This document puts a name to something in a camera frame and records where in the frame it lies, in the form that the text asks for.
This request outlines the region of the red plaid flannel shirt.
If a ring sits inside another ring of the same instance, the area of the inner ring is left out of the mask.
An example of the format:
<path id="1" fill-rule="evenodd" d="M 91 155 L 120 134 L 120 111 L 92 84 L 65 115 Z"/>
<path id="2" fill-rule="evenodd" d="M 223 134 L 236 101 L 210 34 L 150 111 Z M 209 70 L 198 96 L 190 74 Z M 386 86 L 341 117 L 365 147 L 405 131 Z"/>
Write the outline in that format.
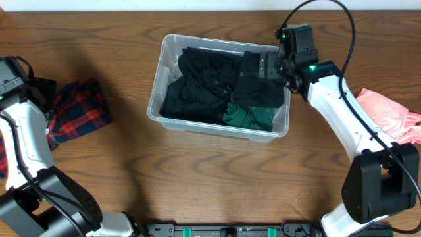
<path id="1" fill-rule="evenodd" d="M 31 156 L 53 151 L 61 143 L 96 131 L 112 122 L 105 95 L 96 80 L 73 82 L 60 92 L 42 93 L 47 101 L 48 132 L 25 132 L 23 144 Z"/>

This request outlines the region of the large black garment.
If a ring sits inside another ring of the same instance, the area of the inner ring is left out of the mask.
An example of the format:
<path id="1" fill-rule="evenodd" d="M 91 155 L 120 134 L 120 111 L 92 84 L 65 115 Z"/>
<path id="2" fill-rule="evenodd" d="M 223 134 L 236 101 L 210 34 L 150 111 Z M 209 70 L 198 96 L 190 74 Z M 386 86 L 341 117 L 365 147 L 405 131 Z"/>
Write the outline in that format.
<path id="1" fill-rule="evenodd" d="M 170 119 L 223 125 L 242 56 L 187 47 L 178 58 L 182 76 L 171 83 L 160 108 Z"/>

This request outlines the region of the dark green shirt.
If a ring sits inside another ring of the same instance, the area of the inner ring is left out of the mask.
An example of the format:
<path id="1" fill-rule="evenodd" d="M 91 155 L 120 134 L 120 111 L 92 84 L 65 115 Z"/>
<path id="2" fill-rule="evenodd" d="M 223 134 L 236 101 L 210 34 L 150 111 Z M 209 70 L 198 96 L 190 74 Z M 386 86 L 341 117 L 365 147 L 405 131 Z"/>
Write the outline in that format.
<path id="1" fill-rule="evenodd" d="M 274 108 L 228 103 L 222 118 L 228 126 L 270 132 L 273 129 Z"/>

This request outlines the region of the black garment with band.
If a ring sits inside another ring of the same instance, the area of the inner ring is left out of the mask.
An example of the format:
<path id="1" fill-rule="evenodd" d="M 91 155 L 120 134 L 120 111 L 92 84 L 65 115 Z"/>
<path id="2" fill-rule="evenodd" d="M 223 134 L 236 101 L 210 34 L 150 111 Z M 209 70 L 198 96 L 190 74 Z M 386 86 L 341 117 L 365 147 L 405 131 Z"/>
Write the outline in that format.
<path id="1" fill-rule="evenodd" d="M 284 102 L 282 80 L 259 78 L 260 53 L 245 51 L 232 101 L 246 107 L 281 107 Z"/>

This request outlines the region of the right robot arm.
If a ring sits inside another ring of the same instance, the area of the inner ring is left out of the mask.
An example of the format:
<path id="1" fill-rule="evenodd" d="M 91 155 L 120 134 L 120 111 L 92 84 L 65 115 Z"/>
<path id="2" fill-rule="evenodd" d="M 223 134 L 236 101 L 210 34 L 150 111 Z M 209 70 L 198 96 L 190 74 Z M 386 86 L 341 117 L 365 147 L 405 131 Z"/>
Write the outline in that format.
<path id="1" fill-rule="evenodd" d="M 278 52 L 263 53 L 259 76 L 298 93 L 327 121 L 351 166 L 341 189 L 342 202 L 320 219 L 323 236 L 393 234 L 382 219 L 412 209 L 420 196 L 419 152 L 398 144 L 358 103 L 332 61 L 321 61 L 308 24 L 283 24 L 275 31 Z"/>

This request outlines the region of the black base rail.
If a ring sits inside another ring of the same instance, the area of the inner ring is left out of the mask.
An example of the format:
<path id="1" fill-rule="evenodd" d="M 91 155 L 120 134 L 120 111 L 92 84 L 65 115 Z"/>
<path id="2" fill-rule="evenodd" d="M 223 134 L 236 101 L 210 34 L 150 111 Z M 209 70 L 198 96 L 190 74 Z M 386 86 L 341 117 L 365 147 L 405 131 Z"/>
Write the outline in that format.
<path id="1" fill-rule="evenodd" d="M 281 225 L 181 225 L 172 223 L 145 226 L 145 237 L 323 237 L 316 223 L 284 222 Z"/>

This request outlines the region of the pink garment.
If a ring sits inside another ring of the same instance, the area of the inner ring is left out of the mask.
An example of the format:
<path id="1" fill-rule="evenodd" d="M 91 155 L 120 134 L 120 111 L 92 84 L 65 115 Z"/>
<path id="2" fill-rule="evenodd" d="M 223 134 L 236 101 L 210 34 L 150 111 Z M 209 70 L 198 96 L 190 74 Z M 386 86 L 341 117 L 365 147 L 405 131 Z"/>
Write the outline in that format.
<path id="1" fill-rule="evenodd" d="M 420 114 L 366 88 L 360 91 L 357 101 L 370 118 L 399 144 L 420 143 Z"/>

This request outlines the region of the clear plastic storage bin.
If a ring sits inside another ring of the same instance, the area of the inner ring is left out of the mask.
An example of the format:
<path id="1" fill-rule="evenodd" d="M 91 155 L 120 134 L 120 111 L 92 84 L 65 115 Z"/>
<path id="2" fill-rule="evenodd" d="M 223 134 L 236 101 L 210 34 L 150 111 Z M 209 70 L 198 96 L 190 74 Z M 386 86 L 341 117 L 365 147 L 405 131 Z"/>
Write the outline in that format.
<path id="1" fill-rule="evenodd" d="M 291 92 L 287 88 L 284 89 L 284 104 L 274 110 L 273 128 L 270 132 L 179 120 L 161 116 L 159 110 L 163 104 L 167 87 L 182 75 L 178 67 L 178 57 L 182 54 L 182 49 L 187 47 L 236 55 L 242 55 L 245 51 L 263 53 L 277 51 L 279 49 L 278 46 L 273 45 L 168 34 L 162 41 L 155 80 L 153 82 L 147 108 L 147 115 L 151 120 L 160 123 L 167 130 L 202 132 L 206 134 L 245 138 L 256 142 L 271 142 L 273 139 L 281 138 L 288 133 Z"/>

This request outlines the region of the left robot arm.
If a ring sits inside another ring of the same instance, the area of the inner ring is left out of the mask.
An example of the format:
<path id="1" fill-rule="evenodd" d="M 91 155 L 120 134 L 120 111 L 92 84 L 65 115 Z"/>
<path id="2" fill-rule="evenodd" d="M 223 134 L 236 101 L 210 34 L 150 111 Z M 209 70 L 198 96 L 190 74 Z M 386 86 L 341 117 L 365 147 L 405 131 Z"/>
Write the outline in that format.
<path id="1" fill-rule="evenodd" d="M 1 58 L 1 133 L 7 191 L 1 220 L 19 236 L 146 236 L 126 212 L 102 211 L 95 198 L 55 166 L 47 121 L 57 83 Z"/>

